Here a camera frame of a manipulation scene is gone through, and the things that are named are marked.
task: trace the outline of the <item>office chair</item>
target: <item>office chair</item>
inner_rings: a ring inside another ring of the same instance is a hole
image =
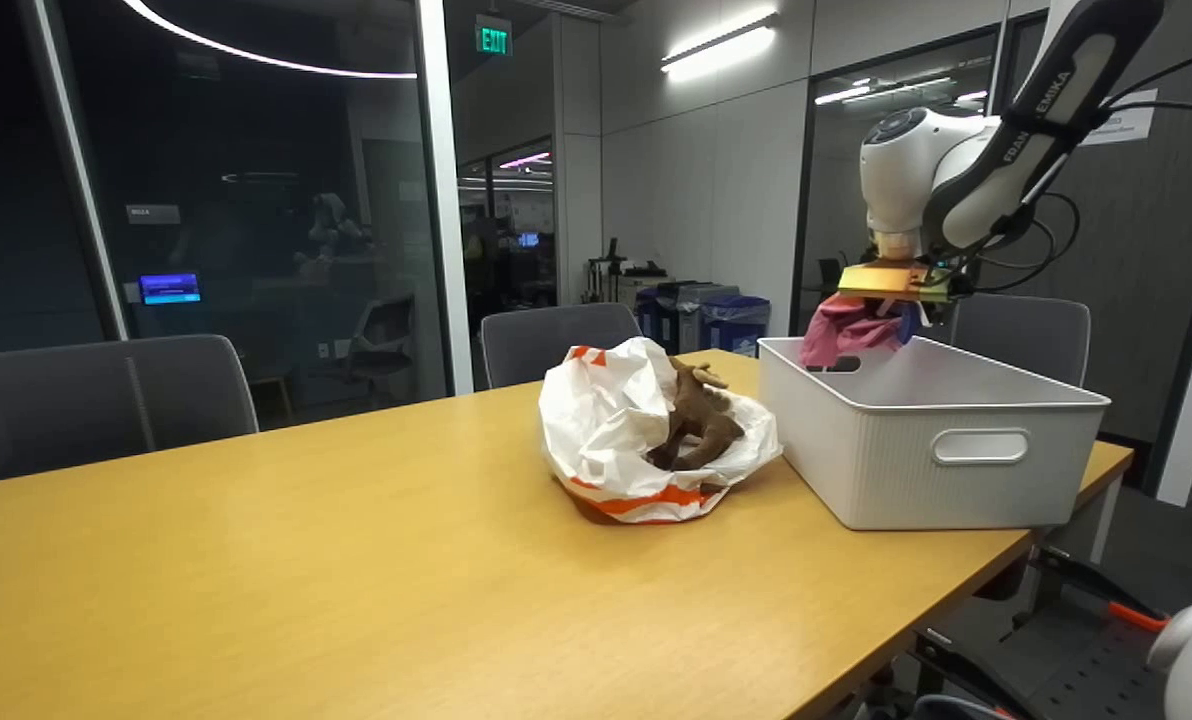
[[[380,388],[402,388],[402,399],[417,394],[417,301],[371,301],[363,303],[355,330],[350,375],[380,399]]]
[[[1167,610],[1062,546],[1040,546],[1038,564],[1055,584],[1043,610],[1012,636],[966,646],[916,630],[916,697],[944,697],[951,682],[958,697],[1018,720],[1159,715],[1159,677],[1144,661]]]
[[[0,353],[0,477],[256,431],[223,337]]]
[[[256,413],[266,429],[280,429],[297,419],[291,385],[291,313],[251,306],[229,323],[229,340],[237,345],[240,366],[247,375]]]
[[[1055,296],[970,296],[951,313],[951,345],[1064,379],[1088,371],[1088,303]]]
[[[539,379],[564,360],[569,345],[612,347],[635,330],[624,303],[522,306],[481,321],[481,357],[488,388]]]

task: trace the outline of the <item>monitor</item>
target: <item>monitor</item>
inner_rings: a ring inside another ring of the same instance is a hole
[[[144,273],[142,296],[144,306],[202,303],[202,278],[195,273]]]
[[[517,233],[517,247],[539,247],[546,233]]]

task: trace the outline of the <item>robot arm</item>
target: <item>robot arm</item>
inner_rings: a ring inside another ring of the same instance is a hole
[[[916,108],[859,146],[882,264],[947,273],[970,252],[1022,237],[1070,152],[1108,120],[1105,94],[1148,39],[1165,0],[1055,0],[1043,44],[1001,117]]]

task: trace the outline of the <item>wooden table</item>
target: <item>wooden table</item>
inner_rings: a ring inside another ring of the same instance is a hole
[[[849,531],[789,462],[700,525],[592,525],[535,448],[524,385],[6,479],[0,715],[818,713],[1028,546]],[[1083,486],[1126,462],[1096,443]]]

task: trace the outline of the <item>white wall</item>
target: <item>white wall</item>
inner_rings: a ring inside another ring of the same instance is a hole
[[[604,237],[674,277],[730,278],[789,326],[809,74],[996,23],[986,0],[780,0],[778,48],[674,86],[676,39],[769,0],[642,0],[601,31]]]
[[[514,57],[467,74],[467,155],[486,158],[552,135],[552,27],[517,35]]]

